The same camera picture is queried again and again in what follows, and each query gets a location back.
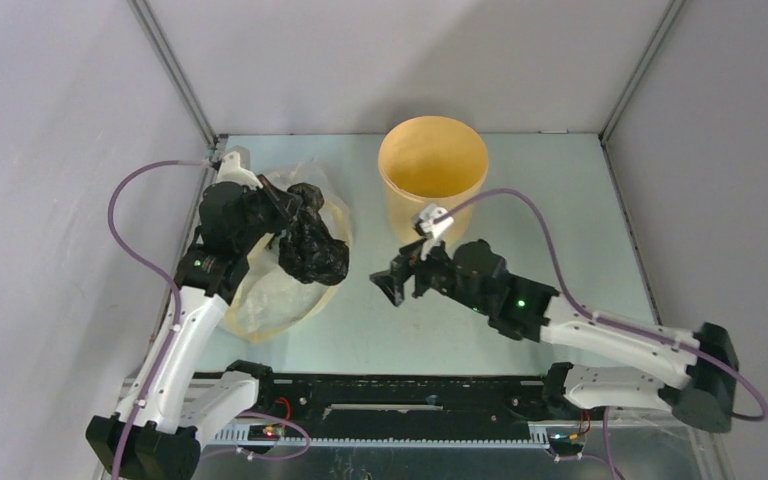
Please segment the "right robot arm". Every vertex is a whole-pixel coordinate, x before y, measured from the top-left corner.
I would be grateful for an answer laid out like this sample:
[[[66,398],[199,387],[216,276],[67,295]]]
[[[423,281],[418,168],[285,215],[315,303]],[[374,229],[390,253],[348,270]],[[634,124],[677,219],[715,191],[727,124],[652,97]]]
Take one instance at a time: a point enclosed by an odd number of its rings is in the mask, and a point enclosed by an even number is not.
[[[370,276],[395,306],[433,290],[486,316],[499,334],[581,349],[615,361],[613,367],[555,363],[543,380],[545,411],[566,418],[577,409],[650,409],[671,413],[698,430],[728,433],[739,362],[728,331],[705,323],[696,331],[640,326],[595,310],[577,311],[556,288],[512,274],[484,240],[448,255],[421,242],[399,250],[388,269]]]

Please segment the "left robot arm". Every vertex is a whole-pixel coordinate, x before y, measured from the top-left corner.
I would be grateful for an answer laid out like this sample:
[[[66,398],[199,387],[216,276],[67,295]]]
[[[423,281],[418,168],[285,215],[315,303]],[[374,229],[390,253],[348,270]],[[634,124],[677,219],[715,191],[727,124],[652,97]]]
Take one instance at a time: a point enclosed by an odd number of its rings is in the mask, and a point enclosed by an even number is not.
[[[269,367],[237,361],[189,402],[186,395],[208,340],[249,272],[249,254],[289,231],[301,196],[265,178],[258,185],[218,182],[203,193],[192,241],[172,274],[171,303],[136,380],[107,417],[95,416],[86,439],[114,479],[189,479],[207,443],[247,411],[276,403]]]

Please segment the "clear plastic bag yellow rim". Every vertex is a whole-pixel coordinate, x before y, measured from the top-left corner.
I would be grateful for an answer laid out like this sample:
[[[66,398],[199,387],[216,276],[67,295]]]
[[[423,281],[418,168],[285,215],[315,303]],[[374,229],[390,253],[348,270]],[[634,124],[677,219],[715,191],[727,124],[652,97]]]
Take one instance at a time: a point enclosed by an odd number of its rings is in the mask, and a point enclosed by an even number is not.
[[[317,158],[274,168],[266,177],[282,189],[305,182],[317,186],[324,196],[320,209],[332,237],[353,243],[349,207],[333,188],[324,164]],[[337,286],[303,284],[278,263],[278,241],[263,237],[249,253],[250,270],[239,285],[220,326],[251,343],[261,343],[318,314],[337,292]]]

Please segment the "black trash bag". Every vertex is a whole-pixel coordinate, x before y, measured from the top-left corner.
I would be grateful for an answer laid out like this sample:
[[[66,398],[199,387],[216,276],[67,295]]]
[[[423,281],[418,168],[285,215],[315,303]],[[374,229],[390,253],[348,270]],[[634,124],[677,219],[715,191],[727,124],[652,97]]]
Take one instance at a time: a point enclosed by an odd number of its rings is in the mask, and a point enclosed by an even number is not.
[[[286,192],[300,199],[300,207],[279,240],[279,266],[302,284],[340,284],[348,275],[350,249],[321,218],[325,199],[320,188],[302,182]]]

